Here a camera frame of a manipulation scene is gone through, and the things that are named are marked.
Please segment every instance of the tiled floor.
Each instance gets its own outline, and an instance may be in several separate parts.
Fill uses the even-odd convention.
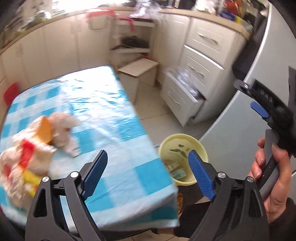
[[[123,239],[124,241],[187,241],[188,238],[178,238],[171,234],[154,234],[151,231],[135,235],[130,238]]]
[[[160,87],[151,87],[141,82],[134,107],[155,146],[158,146],[166,137],[176,133],[189,134],[199,139],[214,122],[213,119],[194,126],[183,127],[160,96]]]

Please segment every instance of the yellow cup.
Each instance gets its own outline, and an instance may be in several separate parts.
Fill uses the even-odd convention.
[[[178,186],[189,186],[196,183],[196,179],[188,164],[188,154],[196,150],[204,162],[209,162],[207,152],[203,145],[194,137],[186,134],[174,134],[163,140],[158,155],[166,164],[178,163],[186,172],[186,177],[173,181]]]

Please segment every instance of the drawer handle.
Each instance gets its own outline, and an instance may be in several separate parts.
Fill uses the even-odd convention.
[[[199,74],[202,78],[204,78],[205,76],[201,73],[198,72],[195,68],[193,68],[191,65],[188,65],[189,68],[191,68],[195,73]]]
[[[168,96],[172,99],[172,101],[178,105],[180,105],[175,99],[170,95],[170,92],[168,92]]]
[[[198,33],[198,35],[199,35],[201,38],[203,38],[203,39],[207,39],[207,40],[213,42],[213,43],[216,44],[216,45],[219,44],[217,40],[211,39],[211,38],[209,38],[208,36],[206,36],[206,35],[204,35],[204,34]]]

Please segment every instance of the white drawer unit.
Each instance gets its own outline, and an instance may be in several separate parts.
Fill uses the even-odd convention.
[[[172,75],[165,76],[161,96],[182,126],[197,113],[203,103],[203,100],[195,99]]]
[[[237,32],[206,20],[192,19],[186,45],[210,57],[223,67],[236,54],[239,42],[244,38]]]
[[[224,71],[216,62],[186,45],[180,66],[189,71],[195,80],[194,85],[206,99],[210,97]]]

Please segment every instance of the open drawer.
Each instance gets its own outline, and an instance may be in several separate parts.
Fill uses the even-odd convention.
[[[165,76],[161,96],[182,126],[197,113],[204,101],[195,99],[172,75]]]
[[[186,45],[180,66],[192,75],[195,87],[206,99],[210,98],[224,71],[213,60]]]

